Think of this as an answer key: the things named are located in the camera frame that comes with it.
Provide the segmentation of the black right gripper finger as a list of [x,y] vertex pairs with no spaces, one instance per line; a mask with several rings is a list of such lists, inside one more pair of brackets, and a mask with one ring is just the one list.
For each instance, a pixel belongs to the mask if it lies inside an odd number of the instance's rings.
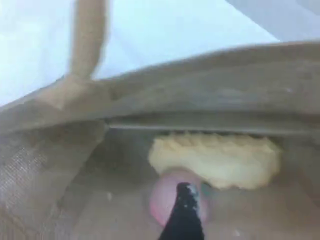
[[204,240],[199,200],[199,193],[194,184],[178,183],[172,211],[158,239]]

